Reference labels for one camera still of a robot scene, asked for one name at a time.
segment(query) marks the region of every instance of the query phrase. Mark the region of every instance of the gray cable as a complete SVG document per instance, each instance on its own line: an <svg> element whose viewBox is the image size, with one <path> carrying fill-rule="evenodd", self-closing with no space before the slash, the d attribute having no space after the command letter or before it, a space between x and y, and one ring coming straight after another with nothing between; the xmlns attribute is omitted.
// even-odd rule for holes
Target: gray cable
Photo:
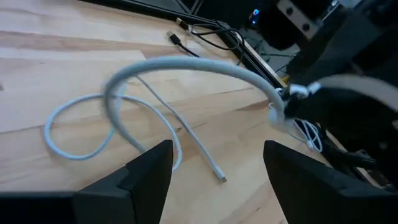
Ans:
<svg viewBox="0 0 398 224"><path fill-rule="evenodd" d="M160 58L152 58L149 60L145 60L142 62L135 63L133 65L129 65L122 70L118 71L115 75L111 77L111 79L107 82L104 90L104 108L106 111L106 115L108 116L110 122L114 126L114 128L119 131L120 135L124 137L127 141L129 141L130 144L132 144L135 147L136 141L135 139L128 133L128 130L126 127L122 124L119 114L117 112L117 109L114 107L112 101L113 101L113 93L117 90L118 86L125 82L128 78L131 77L137 77L138 75L142 73L147 73L147 72L153 72L157 70L198 70L198 71L204 71L204 72L214 72L214 73L220 73L223 75L227 75L230 77L238 78L240 80L244 80L245 82L248 82L256 87L258 87L261 91L263 91L270 99L270 102L274 103L275 110L277 112L277 122L283 122L284 121L284 102L282 101L282 98L279 96L278 92L274 89L274 87L265 81L265 79L261 78L259 75L240 68L235 65L228 64L226 62L221 62L221 61L216 61L216 60L210 60L210 59L205 59L205 58L193 58L193 57L160 57ZM157 99L164 103L166 106L166 103L164 100L162 100L155 92L152 90L151 91L155 96L157 96ZM174 114L177 114L176 111L174 111L169 105L166 106L170 111L172 111ZM182 121L182 124L184 125L185 128L189 128L189 126L186 124L186 122L182 119L179 118L180 121ZM204 149L204 146L200 144L199 140L195 138L195 141ZM209 159L210 163L212 165L214 164L213 159L206 153L206 151L203 151L206 155L206 157ZM215 170L216 175L219 177L222 174L218 173L218 171L221 171L220 168L215 166L217 169Z"/></svg>
<svg viewBox="0 0 398 224"><path fill-rule="evenodd" d="M352 74L339 74L321 78L314 83L320 83L322 88L357 91L380 101L394 111L398 111L398 88L383 80Z"/></svg>
<svg viewBox="0 0 398 224"><path fill-rule="evenodd" d="M189 126L189 124L166 102L164 101L156 92L154 89L152 89L152 87L150 87L150 85L145 82L140 76L137 76L137 79L140 80L142 82L142 84L144 84L144 86L146 86L146 88L167 108L169 109L174 116L178 119L179 122L181 122L182 126L187 130L188 134L190 134L193 138L193 140L195 140L195 142L199 145L201 151L203 152L203 154L205 155L205 157L207 158L207 160L209 161L211 167L213 168L215 174L217 175L217 177L222 181L222 182L226 182L226 178L224 173L221 171L221 169L216 165L216 162L214 161L214 159L212 158L212 156L209 154L209 152L207 151L206 147L201 143L201 141L198 139L198 137L196 136L196 134L192 131L191 127Z"/></svg>
<svg viewBox="0 0 398 224"><path fill-rule="evenodd" d="M86 101L86 100L90 100L90 99L94 99L94 98L102 98L104 97L103 94L91 94L91 95L85 95L82 97L79 97L75 100L71 100L68 103L59 106L57 109L55 109L55 111L50 115L50 117L48 118L45 126L44 126L44 140L46 142L46 144L49 146L49 148L51 150L53 150L55 153L57 153L58 155L67 158L67 159L73 159L73 160L86 160L86 159L90 159L92 157L94 157L95 155L97 155L98 153L100 153L103 149L105 149L105 147L108 145L109 141L111 140L113 133L114 133L114 129L111 128L109 130L109 133L107 135L107 137L104 139L104 141L101 143L101 145L95 149L93 152L86 154L86 155L73 155L70 154L68 152L65 152L63 150L61 150L56 143L51 139L51 135L50 135L50 128L52 123L54 122L55 117L58 116L59 113L61 113L63 110L77 104L80 103L82 101ZM119 110L120 109L120 105L121 105L121 99L125 99L125 100L130 100L130 101L135 101L138 102L146 107L148 107L150 110L152 110L166 125L166 127L170 130L170 132L172 133L173 139L174 139L174 144L175 144L175 148L178 154L177 160L173 166L173 170L178 169L178 167L181 164L182 161L182 150L181 150L181 145L180 145L180 141L178 140L177 134L175 133L173 127L171 126L171 124L166 120L165 117L162 116L162 113L160 111L158 111L156 108L154 108L153 106L151 106L150 104L146 103L143 100L140 100L136 97L133 96L126 96L126 95L118 95L117 96L117 102L116 102L116 107ZM140 148L137 148L137 150L140 153L144 153L146 150L138 143L138 141L135 140L135 142L137 142L138 146Z"/></svg>

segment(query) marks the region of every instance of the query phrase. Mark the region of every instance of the black cable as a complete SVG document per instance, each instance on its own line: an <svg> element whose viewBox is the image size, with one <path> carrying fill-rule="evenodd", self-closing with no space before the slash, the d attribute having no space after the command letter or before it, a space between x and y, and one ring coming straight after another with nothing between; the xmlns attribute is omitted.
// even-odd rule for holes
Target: black cable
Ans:
<svg viewBox="0 0 398 224"><path fill-rule="evenodd" d="M274 53L267 53L267 55L271 57L288 57L288 58L294 57L294 55L274 54Z"/></svg>
<svg viewBox="0 0 398 224"><path fill-rule="evenodd" d="M177 44L179 47L181 47L184 51L190 53L192 56L194 57L200 57L199 55L193 53L190 49L188 49L186 46L182 45L182 44Z"/></svg>
<svg viewBox="0 0 398 224"><path fill-rule="evenodd" d="M323 143L324 146L328 148L327 153L336 157L339 161L344 161L344 163L354 167L361 167L369 170L377 169L376 160L370 157L368 158L357 153L343 151L329 141L323 141Z"/></svg>
<svg viewBox="0 0 398 224"><path fill-rule="evenodd" d="M195 32L194 30L195 30L196 27L202 27L202 28L208 28L208 29L209 28L210 29L211 28L215 28L217 30L212 30L212 31L208 31L208 32ZM198 37L199 39L205 41L206 43L208 43L208 44L210 44L210 45L212 45L212 46L214 46L214 47L216 47L218 49L221 49L221 50L234 50L234 49L238 48L240 45L243 45L243 42L240 44L239 41L238 41L237 44L235 46L233 46L233 47L222 47L222 46L220 46L218 44L215 44L215 43L209 41L208 39L206 39L206 38L204 38L202 36L210 35L210 34L219 34L219 33L223 33L223 32L231 32L232 35L234 35L233 32L235 32L235 33L237 33L239 35L241 40L244 40L242 34L239 33L239 31L237 29L234 29L234 28L224 29L222 27L211 25L211 24L194 24L194 25L191 26L191 31L190 32L191 32L192 35Z"/></svg>
<svg viewBox="0 0 398 224"><path fill-rule="evenodd" d="M189 26L185 21L181 20L180 18L177 18L176 23L184 30L189 31L191 33L191 35L194 35L195 37L198 37L199 39L203 40L204 42L206 42L207 44L210 44L218 49L221 50L235 50L237 49L239 46L242 47L242 54L241 57L239 58L239 62L237 65L239 65L242 62L242 59L244 57L245 54L245 47L244 47L244 37L243 35L234 28L224 28L221 26L216 26L216 25L212 25L212 24L194 24L192 26ZM208 32L195 32L195 28L196 27L201 27L201 28L207 28L207 29L214 29L212 31L208 31ZM236 45L234 45L233 47L223 47L220 46L218 44L215 44L211 41L209 41L208 39L204 38L204 35L210 35L210 34L220 34L220 33L227 33L229 35L232 35L237 41L236 41Z"/></svg>
<svg viewBox="0 0 398 224"><path fill-rule="evenodd" d="M281 71L282 69L284 69L285 67L287 67L288 64L289 64L289 63L287 63L286 65L284 65L284 66L282 66L282 67L280 67L280 68L278 68L278 69L275 71L275 73L277 73L277 72Z"/></svg>
<svg viewBox="0 0 398 224"><path fill-rule="evenodd" d="M193 51L191 51L190 49L188 49L186 46L182 45L181 43L181 39L179 37L177 37L177 35L175 35L173 32L168 31L167 32L167 36L169 37L170 41L176 45L181 47L181 49L183 49L184 51L190 53L192 56L194 57L200 57L199 55L197 55L196 53L194 53Z"/></svg>

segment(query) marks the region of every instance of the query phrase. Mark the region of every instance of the black device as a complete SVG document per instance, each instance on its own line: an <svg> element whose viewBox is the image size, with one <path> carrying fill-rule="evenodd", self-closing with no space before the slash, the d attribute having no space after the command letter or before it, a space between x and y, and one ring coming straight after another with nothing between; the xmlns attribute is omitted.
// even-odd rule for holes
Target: black device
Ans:
<svg viewBox="0 0 398 224"><path fill-rule="evenodd" d="M285 50L294 44L303 47L321 28L322 17L331 0L263 1L257 23L259 33L273 48Z"/></svg>
<svg viewBox="0 0 398 224"><path fill-rule="evenodd" d="M364 1L352 10L341 11L335 21L338 26L326 25L334 30L331 35L315 36L289 63L290 81L308 85L333 74L356 73L398 87L397 13L397 0ZM331 150L324 152L330 155L328 160L335 158L352 167L363 167L381 185L396 191L396 111L352 91L322 89L292 102L286 113L320 123L323 132L332 133L348 151L329 147Z"/></svg>
<svg viewBox="0 0 398 224"><path fill-rule="evenodd" d="M245 25L253 10L259 8L261 4L262 1L259 0L202 0L196 15L223 21L229 26L239 29Z"/></svg>
<svg viewBox="0 0 398 224"><path fill-rule="evenodd" d="M398 195L266 141L264 162L289 224L397 223Z"/></svg>
<svg viewBox="0 0 398 224"><path fill-rule="evenodd" d="M172 165L173 142L164 140L77 192L2 192L1 218L13 223L158 224Z"/></svg>

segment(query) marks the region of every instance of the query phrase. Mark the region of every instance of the wood grain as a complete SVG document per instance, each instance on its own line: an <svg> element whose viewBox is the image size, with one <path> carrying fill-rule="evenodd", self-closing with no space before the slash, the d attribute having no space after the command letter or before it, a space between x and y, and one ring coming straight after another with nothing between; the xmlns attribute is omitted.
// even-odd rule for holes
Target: wood grain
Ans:
<svg viewBox="0 0 398 224"><path fill-rule="evenodd" d="M166 37L178 34L198 54L236 63L171 21L61 0L0 1L0 190L78 190L137 157L118 135L88 161L69 161L47 148L43 125L59 105L99 93L123 66L161 55L182 54ZM217 36L209 37L223 44ZM126 94L155 105L181 140L184 158L172 176L162 223L285 223L262 161L266 139L319 160L297 140L267 123L267 98L230 77L193 71L142 76L193 127L228 179L221 184L180 123L137 80ZM147 148L170 138L148 109L123 102L121 117ZM66 151L86 154L109 131L99 101L62 113L52 129Z"/></svg>

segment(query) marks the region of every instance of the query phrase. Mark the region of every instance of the usb connector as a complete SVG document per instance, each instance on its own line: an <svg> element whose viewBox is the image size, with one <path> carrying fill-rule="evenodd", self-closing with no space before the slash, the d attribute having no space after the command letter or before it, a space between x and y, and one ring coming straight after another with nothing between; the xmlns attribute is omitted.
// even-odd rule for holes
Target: usb connector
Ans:
<svg viewBox="0 0 398 224"><path fill-rule="evenodd" d="M181 45L181 40L179 39L179 37L177 37L177 35L175 35L173 32L171 31L167 31L167 36L169 37L170 41L175 44L175 45Z"/></svg>
<svg viewBox="0 0 398 224"><path fill-rule="evenodd" d="M310 150L315 150L315 146L314 146L314 144L313 144L312 141L307 141L307 147L308 147Z"/></svg>
<svg viewBox="0 0 398 224"><path fill-rule="evenodd" d="M182 19L177 18L175 20L175 23L177 23L177 25L180 26L181 28L183 28L184 30L190 31L189 25L185 21L183 21Z"/></svg>
<svg viewBox="0 0 398 224"><path fill-rule="evenodd" d="M221 181L221 183L226 182L225 174L218 166L214 167L214 173L216 174L217 178Z"/></svg>

